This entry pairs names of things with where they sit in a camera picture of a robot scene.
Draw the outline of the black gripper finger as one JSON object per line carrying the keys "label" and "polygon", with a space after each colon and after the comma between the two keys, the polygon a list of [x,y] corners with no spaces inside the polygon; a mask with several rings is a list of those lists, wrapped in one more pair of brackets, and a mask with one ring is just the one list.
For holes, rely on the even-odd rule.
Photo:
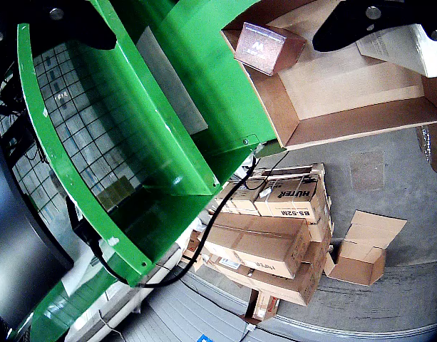
{"label": "black gripper finger", "polygon": [[315,33],[315,51],[347,47],[370,33],[419,24],[437,41],[437,1],[340,1]]}
{"label": "black gripper finger", "polygon": [[0,1],[0,46],[15,39],[19,24],[102,50],[115,48],[117,41],[90,1]]}

